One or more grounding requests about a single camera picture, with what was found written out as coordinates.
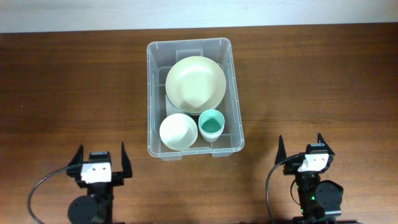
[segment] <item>white wall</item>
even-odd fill
[[[0,32],[394,21],[398,0],[0,0]]]

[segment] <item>brown wooden surface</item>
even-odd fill
[[[153,158],[147,44],[207,37],[232,42],[246,145],[230,157]],[[114,221],[267,222],[278,136],[291,155],[321,132],[336,153],[322,179],[345,189],[340,220],[396,223],[397,125],[398,24],[1,34],[0,222],[33,223],[29,190],[79,144],[85,159],[110,151],[120,170],[121,141],[134,177],[115,188]],[[282,168],[272,176],[277,218],[300,215],[292,180]],[[39,187],[33,210],[67,223],[69,203],[84,193],[58,175]]]

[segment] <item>white plate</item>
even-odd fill
[[[159,134],[168,148],[182,150],[189,148],[197,140],[198,127],[191,117],[177,113],[163,120]]]
[[[189,114],[200,114],[215,108],[226,89],[221,67],[201,56],[187,57],[177,62],[166,78],[166,93],[170,102]]]

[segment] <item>black cable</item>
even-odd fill
[[[52,177],[52,176],[55,175],[55,174],[59,174],[59,173],[61,173],[62,171],[65,171],[65,170],[68,170],[68,169],[77,168],[77,167],[80,167],[80,166],[81,166],[81,164],[77,164],[77,165],[71,165],[71,166],[67,166],[67,167],[61,168],[61,169],[59,169],[59,170],[56,170],[56,171],[52,172],[51,174],[46,175],[45,177],[43,177],[43,179],[41,179],[41,180],[33,187],[33,189],[30,191],[29,196],[28,196],[28,198],[27,198],[27,209],[28,209],[28,211],[29,211],[29,214],[30,214],[31,217],[35,220],[35,222],[36,222],[37,224],[44,224],[44,222],[43,222],[42,220],[39,220],[39,218],[37,218],[37,217],[35,216],[35,214],[34,214],[33,211],[32,211],[32,208],[31,208],[31,206],[30,206],[30,203],[31,203],[31,200],[32,200],[32,195],[33,195],[33,193],[35,192],[35,190],[37,189],[37,187],[38,187],[40,184],[42,184],[45,180],[47,180],[48,178]]]
[[[274,170],[276,170],[277,167],[280,165],[284,164],[285,162],[298,157],[299,155],[294,155],[294,156],[289,156],[288,158],[284,159],[282,162],[276,164],[271,171],[269,171],[268,177],[267,177],[267,182],[266,182],[266,199],[267,199],[267,208],[268,208],[268,214],[269,217],[271,218],[272,224],[275,224],[275,218],[274,215],[272,214],[271,207],[269,206],[269,197],[268,197],[268,185],[269,185],[269,179],[271,178],[271,174],[273,173]]]
[[[297,205],[300,205],[300,203],[298,203],[298,202],[296,201],[296,199],[294,199],[294,197],[293,197],[292,188],[293,188],[293,185],[294,185],[295,182],[296,182],[296,179],[293,180],[292,185],[290,186],[290,196],[292,196],[293,201],[294,201]]]

